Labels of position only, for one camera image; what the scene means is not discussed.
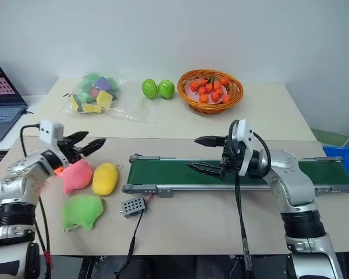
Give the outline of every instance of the table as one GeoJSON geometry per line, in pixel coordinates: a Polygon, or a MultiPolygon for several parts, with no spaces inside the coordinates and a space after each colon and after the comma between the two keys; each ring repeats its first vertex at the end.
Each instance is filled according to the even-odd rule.
{"type": "MultiPolygon", "coordinates": [[[[45,95],[25,95],[22,96],[26,104],[28,105],[27,111],[35,112],[41,103],[44,100],[45,95]]],[[[16,124],[10,129],[10,131],[5,135],[2,141],[0,141],[0,151],[7,151],[12,147],[16,139],[19,137],[19,131],[22,126],[29,123],[31,114],[22,115],[16,124]]]]}
{"type": "MultiPolygon", "coordinates": [[[[86,138],[80,146],[94,138],[86,138]]],[[[35,137],[25,137],[29,152],[43,150],[35,137]]],[[[314,141],[268,141],[270,149],[285,149],[300,158],[323,156],[321,145],[314,141]]],[[[261,146],[255,142],[256,149],[261,146]]],[[[122,201],[132,195],[121,192],[129,173],[129,155],[175,156],[177,158],[219,159],[220,148],[206,148],[190,139],[108,138],[98,152],[88,157],[97,167],[101,163],[122,164],[119,185],[112,195],[103,197],[105,212],[95,228],[78,228],[65,234],[60,210],[69,197],[63,194],[62,181],[53,176],[45,183],[41,196],[47,212],[54,255],[125,255],[137,218],[125,219],[118,211],[122,201]]],[[[20,159],[19,141],[0,163],[0,179],[10,163],[20,159]]],[[[74,195],[91,195],[91,188],[74,195]]],[[[349,194],[321,195],[319,211],[336,252],[349,251],[349,194]]],[[[251,253],[287,253],[283,222],[270,192],[242,193],[245,228],[251,253]]],[[[37,208],[40,230],[44,230],[37,208]]],[[[137,232],[136,255],[242,254],[235,197],[231,192],[179,192],[173,198],[152,200],[137,232]]]]}
{"type": "MultiPolygon", "coordinates": [[[[88,130],[90,137],[194,139],[208,134],[225,135],[233,120],[246,118],[265,141],[316,141],[284,84],[244,84],[241,103],[211,116],[194,113],[176,94],[174,99],[158,100],[158,121],[148,124],[114,119],[106,113],[63,113],[68,101],[63,96],[71,93],[78,82],[78,78],[60,78],[30,117],[29,123],[41,119],[58,121],[65,126],[65,135],[88,130]]],[[[145,98],[141,82],[123,84],[123,94],[145,98]]],[[[37,135],[37,131],[27,129],[24,134],[37,135]]]]}

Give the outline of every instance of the yellow block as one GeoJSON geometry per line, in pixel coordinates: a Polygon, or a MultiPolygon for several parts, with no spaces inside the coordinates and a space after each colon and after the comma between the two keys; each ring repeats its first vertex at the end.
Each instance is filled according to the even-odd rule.
{"type": "Polygon", "coordinates": [[[108,94],[106,91],[101,90],[96,98],[97,104],[102,106],[104,109],[109,109],[112,103],[112,95],[108,94]]]}
{"type": "Polygon", "coordinates": [[[83,107],[83,112],[97,112],[97,113],[102,112],[102,108],[98,105],[93,105],[90,103],[82,103],[81,106],[83,107]]]}
{"type": "Polygon", "coordinates": [[[77,102],[73,94],[71,94],[70,96],[70,102],[71,102],[72,108],[77,112],[77,109],[79,108],[79,106],[77,105],[77,102]]]}
{"type": "Polygon", "coordinates": [[[93,193],[99,196],[109,195],[115,188],[117,177],[117,168],[113,164],[104,163],[98,166],[93,174],[93,193]]]}

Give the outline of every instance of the pink block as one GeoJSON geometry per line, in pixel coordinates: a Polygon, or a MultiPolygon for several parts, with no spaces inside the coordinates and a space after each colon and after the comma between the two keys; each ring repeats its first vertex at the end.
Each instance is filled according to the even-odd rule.
{"type": "Polygon", "coordinates": [[[88,186],[92,178],[92,170],[88,162],[82,159],[70,164],[59,176],[63,180],[63,191],[68,195],[74,190],[88,186]]]}
{"type": "Polygon", "coordinates": [[[93,98],[97,98],[98,94],[99,94],[99,90],[93,88],[93,89],[92,89],[92,92],[91,92],[91,96],[92,96],[93,98]]]}

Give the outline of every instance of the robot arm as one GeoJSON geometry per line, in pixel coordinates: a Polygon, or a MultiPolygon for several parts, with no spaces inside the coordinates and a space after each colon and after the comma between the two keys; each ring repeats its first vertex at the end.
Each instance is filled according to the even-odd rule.
{"type": "Polygon", "coordinates": [[[68,167],[105,143],[103,138],[76,147],[88,132],[64,138],[63,125],[52,121],[41,121],[39,130],[48,149],[14,163],[0,181],[0,278],[38,278],[39,247],[33,241],[41,187],[55,169],[68,167]]]}
{"type": "Polygon", "coordinates": [[[220,167],[201,163],[188,166],[221,179],[226,171],[262,177],[270,186],[284,222],[285,239],[291,251],[287,258],[287,278],[343,279],[330,237],[320,221],[312,181],[300,170],[292,154],[253,150],[253,134],[246,120],[236,120],[226,137],[197,138],[195,142],[199,144],[224,147],[220,167]]]}

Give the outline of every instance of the woven basket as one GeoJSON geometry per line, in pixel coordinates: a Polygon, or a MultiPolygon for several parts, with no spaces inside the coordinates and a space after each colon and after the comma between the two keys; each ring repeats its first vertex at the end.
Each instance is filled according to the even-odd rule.
{"type": "Polygon", "coordinates": [[[195,110],[203,113],[214,114],[223,112],[229,108],[232,108],[237,103],[242,100],[243,97],[243,86],[242,83],[237,81],[234,77],[222,73],[221,71],[214,71],[208,69],[199,69],[188,71],[186,74],[183,74],[177,84],[177,89],[180,96],[195,110]],[[232,96],[232,100],[228,103],[219,103],[219,104],[210,104],[210,103],[201,103],[189,98],[185,93],[186,84],[189,81],[195,80],[196,78],[211,78],[211,77],[226,77],[229,79],[229,85],[225,86],[227,93],[232,96]]]}

